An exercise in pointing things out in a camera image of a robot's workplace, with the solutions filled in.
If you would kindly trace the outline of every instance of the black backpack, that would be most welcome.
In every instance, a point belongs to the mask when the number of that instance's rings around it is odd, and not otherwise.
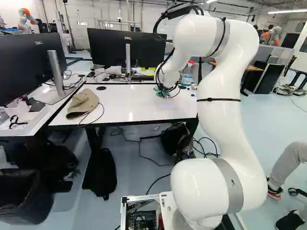
[[[97,197],[109,199],[117,185],[116,167],[109,149],[103,148],[92,152],[86,168],[82,189],[90,189]]]
[[[50,192],[68,192],[72,182],[64,177],[76,172],[78,160],[65,146],[57,146],[48,139],[36,139],[14,145],[9,151],[12,161],[20,169],[36,169]]]
[[[161,142],[165,151],[169,155],[181,154],[178,150],[183,150],[189,144],[189,130],[183,122],[178,122],[161,132]]]

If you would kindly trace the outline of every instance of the computer monitor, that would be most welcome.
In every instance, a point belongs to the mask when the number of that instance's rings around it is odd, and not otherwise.
[[[67,64],[58,33],[0,36],[0,105],[53,77],[47,50],[56,50],[63,74]]]
[[[126,65],[126,44],[130,44],[131,67],[157,67],[164,59],[165,42],[152,33],[87,28],[94,64]]]

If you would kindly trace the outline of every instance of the gray pants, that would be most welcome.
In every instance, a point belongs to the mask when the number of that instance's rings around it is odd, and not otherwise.
[[[287,177],[300,165],[307,161],[307,142],[293,142],[283,151],[280,158],[273,166],[270,182],[280,187]],[[302,219],[307,221],[307,206],[300,211]]]

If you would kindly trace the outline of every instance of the beige bucket hat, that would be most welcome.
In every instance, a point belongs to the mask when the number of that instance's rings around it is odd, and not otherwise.
[[[99,104],[99,98],[90,89],[84,89],[72,97],[66,118],[75,119],[93,111]]]

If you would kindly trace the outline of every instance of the black bag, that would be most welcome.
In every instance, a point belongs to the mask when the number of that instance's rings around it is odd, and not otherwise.
[[[0,170],[0,221],[9,224],[39,224],[53,204],[37,170]]]
[[[99,152],[92,152],[82,189],[90,189],[97,197],[108,200],[116,185],[116,167],[111,151],[103,148]]]
[[[162,145],[165,151],[172,156],[177,154],[177,150],[182,150],[189,144],[188,137],[189,130],[182,122],[175,123],[161,132]]]
[[[48,139],[25,142],[14,146],[9,155],[20,169],[37,169],[53,192],[68,192],[72,182],[63,177],[74,172],[78,165],[76,156],[65,146],[57,146]]]

